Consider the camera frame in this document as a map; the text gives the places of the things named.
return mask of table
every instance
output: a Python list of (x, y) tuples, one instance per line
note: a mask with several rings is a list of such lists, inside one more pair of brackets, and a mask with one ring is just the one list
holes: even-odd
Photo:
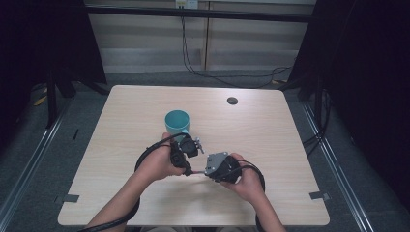
[[(227, 99), (234, 97), (237, 104)], [(329, 215), (281, 91), (161, 86), (115, 86), (102, 111), (58, 221), (84, 225), (133, 172), (146, 147), (161, 140), (173, 109), (190, 115), (190, 134), (206, 154), (236, 152), (264, 174), (266, 194), (285, 225), (326, 225)], [(189, 159), (203, 170), (206, 154)], [(232, 191), (202, 175), (168, 177), (141, 195), (129, 225), (247, 226), (254, 210)]]

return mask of forearm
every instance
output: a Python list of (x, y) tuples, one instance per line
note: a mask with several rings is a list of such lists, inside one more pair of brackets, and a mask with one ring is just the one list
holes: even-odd
[(271, 202), (266, 197), (265, 194), (262, 194), (260, 197), (256, 198), (251, 205), (255, 210), (259, 222), (262, 225), (263, 229), (267, 232), (282, 232), (286, 231), (281, 224), (277, 213), (272, 207)]
[[(86, 227), (104, 224), (126, 215), (151, 183), (142, 174), (137, 172), (132, 174), (117, 194), (94, 216)], [(124, 223), (105, 231), (124, 231), (125, 226)]]

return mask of teal cup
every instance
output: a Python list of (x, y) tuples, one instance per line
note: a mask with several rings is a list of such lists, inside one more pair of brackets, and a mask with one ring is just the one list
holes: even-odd
[[(190, 115), (184, 110), (176, 109), (168, 112), (165, 116), (166, 131), (170, 134), (180, 132), (188, 133), (190, 130)], [(181, 142), (183, 135), (175, 137), (177, 142)]]

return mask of black horizontal bar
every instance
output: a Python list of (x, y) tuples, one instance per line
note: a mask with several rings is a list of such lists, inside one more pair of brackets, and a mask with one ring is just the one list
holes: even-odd
[(170, 8), (136, 8), (136, 7), (115, 7), (102, 5), (86, 6), (38, 6), (44, 10), (58, 10), (58, 8), (85, 11), (91, 14), (110, 15), (152, 15), (152, 16), (184, 16), (202, 18), (225, 18), (225, 19), (245, 19), (260, 21), (282, 21), (282, 22), (312, 22), (315, 18), (309, 15), (296, 14), (264, 14), (264, 13), (244, 13), (212, 10), (192, 10), (192, 9), (170, 9)]

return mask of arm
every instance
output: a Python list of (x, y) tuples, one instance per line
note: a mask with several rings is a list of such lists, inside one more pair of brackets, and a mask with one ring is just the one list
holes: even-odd
[[(162, 139), (168, 136), (170, 136), (169, 133), (164, 133)], [(86, 228), (121, 218), (132, 209), (142, 192), (153, 182), (170, 175), (179, 176), (184, 173), (184, 169), (174, 167), (170, 161), (170, 141), (168, 140), (163, 144), (165, 146), (159, 147), (141, 163), (123, 187), (93, 217)], [(124, 223), (105, 231), (124, 231), (125, 227), (126, 224)]]
[[(236, 153), (231, 154), (231, 156), (236, 160), (245, 160), (241, 155)], [(252, 205), (265, 231), (286, 231), (272, 207), (271, 202), (263, 191), (259, 177), (255, 171), (252, 169), (243, 169), (242, 178), (238, 183), (230, 184), (221, 182), (220, 184), (236, 192), (242, 199), (248, 201), (250, 205)]]

